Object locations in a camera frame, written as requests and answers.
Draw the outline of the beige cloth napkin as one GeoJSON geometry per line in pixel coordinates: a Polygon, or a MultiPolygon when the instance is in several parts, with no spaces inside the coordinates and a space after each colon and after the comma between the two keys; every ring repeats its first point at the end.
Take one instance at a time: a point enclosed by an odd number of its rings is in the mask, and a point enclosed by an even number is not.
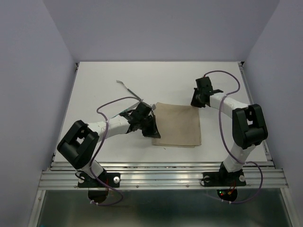
{"type": "Polygon", "coordinates": [[[154,114],[160,138],[153,138],[153,145],[179,148],[201,145],[200,116],[197,107],[157,103],[154,114]]]}

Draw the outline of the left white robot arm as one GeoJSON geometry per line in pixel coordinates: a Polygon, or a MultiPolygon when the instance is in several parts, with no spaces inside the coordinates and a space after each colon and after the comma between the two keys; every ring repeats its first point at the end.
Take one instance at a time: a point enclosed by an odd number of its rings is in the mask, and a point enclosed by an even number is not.
{"type": "Polygon", "coordinates": [[[96,145],[116,135],[141,130],[148,138],[161,138],[153,110],[130,110],[103,122],[76,121],[57,145],[57,151],[76,169],[89,176],[94,186],[105,182],[105,169],[93,157],[96,145]]]}

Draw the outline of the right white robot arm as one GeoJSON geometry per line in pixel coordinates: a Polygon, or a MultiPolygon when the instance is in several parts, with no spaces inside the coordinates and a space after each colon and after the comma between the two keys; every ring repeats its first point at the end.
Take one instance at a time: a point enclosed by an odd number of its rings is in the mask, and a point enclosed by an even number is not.
{"type": "Polygon", "coordinates": [[[217,89],[194,89],[191,105],[205,108],[209,106],[219,111],[219,129],[228,157],[223,161],[223,168],[218,172],[218,180],[229,184],[235,179],[236,172],[243,168],[251,151],[268,137],[266,121],[262,107],[258,104],[245,104],[228,97],[217,89]],[[232,120],[233,146],[228,149],[223,135],[222,115],[232,120]]]}

